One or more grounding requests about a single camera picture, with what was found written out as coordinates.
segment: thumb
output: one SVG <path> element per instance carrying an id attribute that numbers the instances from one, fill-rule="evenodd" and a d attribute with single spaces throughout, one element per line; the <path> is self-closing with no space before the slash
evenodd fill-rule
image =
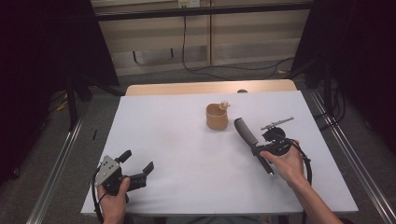
<path id="1" fill-rule="evenodd" d="M 123 178 L 121 185 L 120 185 L 120 190 L 119 194 L 120 195 L 125 195 L 126 192 L 128 191 L 129 185 L 131 184 L 131 178 L 130 177 L 125 177 Z"/>
<path id="2" fill-rule="evenodd" d="M 102 195 L 104 195 L 106 193 L 106 189 L 102 185 L 100 185 L 97 188 L 97 191 L 98 191 L 98 197 L 102 197 Z"/>
<path id="3" fill-rule="evenodd" d="M 276 156 L 274 156 L 271 152 L 268 151 L 261 151 L 260 155 L 272 163 L 274 163 L 274 161 L 277 159 Z"/>

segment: brown cup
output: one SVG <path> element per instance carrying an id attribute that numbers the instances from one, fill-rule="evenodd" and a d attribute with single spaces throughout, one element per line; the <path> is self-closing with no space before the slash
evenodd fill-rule
<path id="1" fill-rule="evenodd" d="M 222 110 L 219 104 L 210 104 L 206 107 L 206 124 L 209 128 L 223 130 L 227 128 L 227 110 Z"/>

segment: aluminum rail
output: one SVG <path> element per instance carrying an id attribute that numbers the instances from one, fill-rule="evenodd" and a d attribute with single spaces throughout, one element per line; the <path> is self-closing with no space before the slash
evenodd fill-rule
<path id="1" fill-rule="evenodd" d="M 321 96 L 317 92 L 312 92 L 312 98 L 314 99 L 320 113 L 324 113 L 326 109 L 323 105 L 324 102 Z M 335 122 L 335 120 L 329 116 L 325 116 L 325 119 L 328 124 Z M 358 179 L 361 181 L 361 184 L 363 185 L 367 194 L 372 200 L 379 215 L 384 220 L 384 223 L 396 223 L 395 212 L 393 211 L 392 206 L 389 204 L 387 197 L 384 195 L 382 190 L 370 176 L 363 163 L 361 162 L 358 154 L 355 152 L 355 149 L 352 145 L 350 145 L 347 137 L 344 135 L 341 128 L 338 126 L 338 124 L 334 124 L 332 125 L 332 127 L 330 127 L 330 129 L 332 130 L 332 134 L 334 135 L 340 148 L 344 151 L 346 158 L 348 159 L 350 165 L 358 176 Z"/>
<path id="2" fill-rule="evenodd" d="M 150 18 L 203 16 L 249 12 L 290 11 L 311 9 L 313 2 L 263 4 L 252 6 L 230 6 L 230 7 L 188 7 L 172 8 L 149 11 L 96 13 L 95 15 L 75 15 L 55 18 L 55 22 L 83 22 L 83 21 L 121 21 Z"/>
<path id="3" fill-rule="evenodd" d="M 78 133 L 82 125 L 82 120 L 87 113 L 88 107 L 89 106 L 86 104 L 82 106 L 81 117 L 77 121 L 74 129 L 67 135 L 58 160 L 55 162 L 55 165 L 52 168 L 46 185 L 41 191 L 41 194 L 35 203 L 35 207 L 33 208 L 28 220 L 26 221 L 26 224 L 39 224 L 43 221 L 44 216 L 46 215 L 46 212 L 50 205 L 52 196 L 55 193 L 55 189 L 61 177 L 61 173 L 66 165 L 67 158 L 69 157 L 73 145 L 78 137 Z"/>

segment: power outlet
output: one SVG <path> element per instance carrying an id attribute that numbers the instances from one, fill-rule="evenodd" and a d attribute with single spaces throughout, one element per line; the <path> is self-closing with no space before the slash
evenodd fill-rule
<path id="1" fill-rule="evenodd" d="M 189 6 L 189 0 L 178 0 L 179 8 L 188 7 L 188 6 Z"/>
<path id="2" fill-rule="evenodd" d="M 178 7 L 200 7 L 200 0 L 178 0 Z"/>

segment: white tabletop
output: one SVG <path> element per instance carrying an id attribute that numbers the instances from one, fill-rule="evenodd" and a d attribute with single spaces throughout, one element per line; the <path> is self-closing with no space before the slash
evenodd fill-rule
<path id="1" fill-rule="evenodd" d="M 205 108 L 227 100 L 229 125 L 214 131 L 205 124 Z M 358 208 L 299 91 L 125 96 L 107 138 L 102 158 L 125 150 L 121 165 L 134 175 L 150 162 L 148 185 L 129 192 L 127 213 L 144 216 L 287 214 L 303 209 L 278 175 L 270 177 L 252 156 L 233 126 L 243 118 L 264 144 L 261 127 L 290 116 L 279 125 L 298 139 L 312 160 L 313 187 L 334 212 Z M 91 192 L 81 213 L 93 215 Z"/>

